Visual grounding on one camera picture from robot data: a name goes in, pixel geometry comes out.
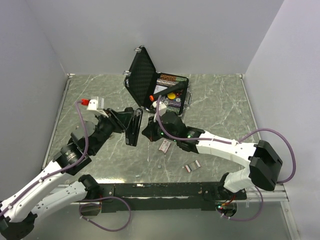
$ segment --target gray marble tabletop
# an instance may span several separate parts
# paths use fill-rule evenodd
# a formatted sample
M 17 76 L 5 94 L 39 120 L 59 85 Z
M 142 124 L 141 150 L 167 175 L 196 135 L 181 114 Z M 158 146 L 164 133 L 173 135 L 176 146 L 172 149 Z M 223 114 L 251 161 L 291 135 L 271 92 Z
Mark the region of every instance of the gray marble tabletop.
M 190 79 L 192 103 L 182 116 L 187 126 L 209 131 L 212 134 L 239 139 L 255 129 L 242 80 L 238 75 L 181 74 Z M 65 145 L 70 133 L 80 126 L 74 102 L 81 98 L 100 96 L 105 106 L 115 111 L 138 107 L 123 85 L 123 75 L 75 75 L 70 81 L 65 101 L 47 161 Z M 81 107 L 86 121 L 96 123 L 94 115 Z M 150 113 L 144 112 L 140 131 L 148 122 Z M 247 142 L 258 142 L 254 136 Z M 125 135 L 113 133 L 92 162 L 67 183 L 83 174 L 91 174 L 99 183 L 165 183 L 219 181 L 226 172 L 242 169 L 237 163 L 212 155 L 185 152 L 171 144 L 166 154 L 159 151 L 162 140 L 149 142 L 139 135 L 137 147 L 125 143 Z M 201 168 L 188 173 L 185 168 L 198 160 Z

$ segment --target white wall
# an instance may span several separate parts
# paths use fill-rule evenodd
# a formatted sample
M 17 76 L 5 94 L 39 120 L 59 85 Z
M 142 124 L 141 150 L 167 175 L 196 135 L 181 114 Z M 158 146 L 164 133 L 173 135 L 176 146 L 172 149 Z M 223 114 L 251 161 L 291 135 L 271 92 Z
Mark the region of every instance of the white wall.
M 283 0 L 27 0 L 67 73 L 244 73 Z
M 65 84 L 26 1 L 1 1 L 0 200 L 40 172 Z
M 320 1 L 285 0 L 245 76 L 257 124 L 279 130 L 295 151 L 297 171 L 285 184 L 303 240 L 320 238 Z M 285 145 L 270 134 L 291 170 Z

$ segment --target yellow object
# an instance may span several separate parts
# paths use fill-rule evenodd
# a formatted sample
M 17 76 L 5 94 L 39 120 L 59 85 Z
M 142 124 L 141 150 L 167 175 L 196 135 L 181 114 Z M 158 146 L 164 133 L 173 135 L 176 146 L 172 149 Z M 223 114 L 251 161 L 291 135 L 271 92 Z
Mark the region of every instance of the yellow object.
M 176 95 L 172 92 L 167 95 L 168 99 L 173 100 L 176 98 Z

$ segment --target black case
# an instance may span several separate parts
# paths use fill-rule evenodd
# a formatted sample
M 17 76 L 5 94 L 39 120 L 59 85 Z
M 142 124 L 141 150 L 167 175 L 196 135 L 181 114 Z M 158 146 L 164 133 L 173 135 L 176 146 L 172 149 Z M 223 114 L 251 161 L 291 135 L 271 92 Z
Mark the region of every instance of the black case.
M 133 59 L 129 71 L 123 72 L 123 74 L 126 75 L 123 84 L 125 88 L 129 91 L 133 99 L 136 101 L 136 103 L 142 109 L 145 109 L 150 113 L 155 113 L 154 109 L 150 109 L 153 102 L 150 100 L 149 96 L 154 94 L 157 85 L 157 79 L 160 78 L 161 74 L 184 78 L 186 79 L 188 85 L 189 79 L 184 76 L 178 76 L 164 72 L 157 72 L 146 48 L 143 45 L 136 48 L 135 51 L 136 55 Z M 179 116 L 182 115 L 184 111 L 187 92 L 188 87 L 183 89 L 183 93 L 180 97 L 182 104 L 178 113 Z

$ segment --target toolbox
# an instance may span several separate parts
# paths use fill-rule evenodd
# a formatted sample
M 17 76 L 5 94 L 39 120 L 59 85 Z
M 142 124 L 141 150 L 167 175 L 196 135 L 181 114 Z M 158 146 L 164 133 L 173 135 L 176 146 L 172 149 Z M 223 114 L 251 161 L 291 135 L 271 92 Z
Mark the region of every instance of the toolbox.
M 181 116 L 185 107 L 191 103 L 192 94 L 188 88 L 189 79 L 184 76 L 157 72 L 143 45 L 137 47 L 135 51 L 136 54 L 130 69 L 123 72 L 125 88 L 142 109 L 149 113 L 155 113 L 156 110 L 152 107 L 152 103 L 157 99 L 153 99 L 152 95 L 180 82 L 186 82 L 183 88 L 161 97 L 161 101 L 167 106 L 167 111 L 175 112 Z

